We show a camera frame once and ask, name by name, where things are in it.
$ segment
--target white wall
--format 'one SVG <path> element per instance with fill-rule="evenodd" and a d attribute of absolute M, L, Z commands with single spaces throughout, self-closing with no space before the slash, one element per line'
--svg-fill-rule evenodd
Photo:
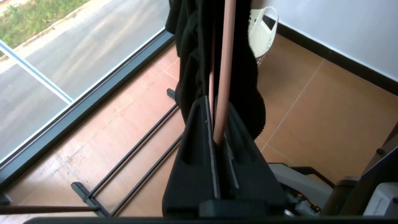
<path fill-rule="evenodd" d="M 266 0 L 266 5 L 276 8 L 283 25 L 398 82 L 398 0 Z"/>

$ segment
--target curb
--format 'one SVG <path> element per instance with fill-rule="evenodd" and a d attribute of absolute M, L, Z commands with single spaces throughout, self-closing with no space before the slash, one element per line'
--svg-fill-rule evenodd
<path fill-rule="evenodd" d="M 58 20 L 57 22 L 54 22 L 53 24 L 51 24 L 51 26 L 49 26 L 48 28 L 46 28 L 45 30 L 43 30 L 42 32 L 39 32 L 37 35 L 29 38 L 27 41 L 21 43 L 20 45 L 18 45 L 18 47 L 14 48 L 13 51 L 18 51 L 21 48 L 24 48 L 26 46 L 28 46 L 29 44 L 33 43 L 35 40 L 37 40 L 38 38 L 44 36 L 45 34 L 48 34 L 51 30 L 55 29 L 55 26 L 59 25 L 62 22 L 65 22 L 69 19 L 73 19 L 74 17 L 76 17 L 76 15 L 82 11 L 83 9 L 85 9 L 89 4 L 91 4 L 91 2 L 94 0 L 90 0 L 86 3 L 84 3 L 82 6 L 78 7 L 77 9 L 73 10 L 71 13 L 69 13 L 68 15 L 66 15 L 64 18 Z M 8 59 L 7 55 L 3 55 L 0 57 L 0 62 L 3 62 L 5 60 Z"/>

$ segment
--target white basket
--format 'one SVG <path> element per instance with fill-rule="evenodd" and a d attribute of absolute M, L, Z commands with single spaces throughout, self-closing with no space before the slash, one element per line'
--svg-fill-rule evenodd
<path fill-rule="evenodd" d="M 262 20 L 267 9 L 272 9 L 275 12 L 275 24 L 270 29 L 267 24 Z M 250 12 L 249 21 L 249 45 L 256 57 L 257 66 L 260 65 L 262 59 L 267 51 L 271 48 L 276 35 L 276 28 L 278 26 L 278 13 L 270 6 L 264 9 L 252 9 Z"/>

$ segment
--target pink hanger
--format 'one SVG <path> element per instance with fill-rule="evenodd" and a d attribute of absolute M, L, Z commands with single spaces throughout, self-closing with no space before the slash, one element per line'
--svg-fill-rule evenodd
<path fill-rule="evenodd" d="M 228 105 L 229 105 L 229 88 L 231 84 L 231 64 L 232 51 L 234 43 L 234 23 L 235 23 L 236 0 L 226 0 L 224 4 L 224 28 L 223 28 L 223 45 L 221 49 L 221 67 L 220 82 L 218 84 L 217 114 L 214 122 L 214 141 L 220 145 L 224 139 L 226 127 Z M 213 41 L 213 58 L 214 58 L 214 41 Z M 213 95 L 214 95 L 214 62 L 209 78 L 209 98 L 210 98 L 210 114 L 213 119 Z"/>

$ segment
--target window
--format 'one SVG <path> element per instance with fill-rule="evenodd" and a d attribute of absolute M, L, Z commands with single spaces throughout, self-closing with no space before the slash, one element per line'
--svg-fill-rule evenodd
<path fill-rule="evenodd" d="M 0 190 L 172 40 L 161 0 L 0 0 Z"/>

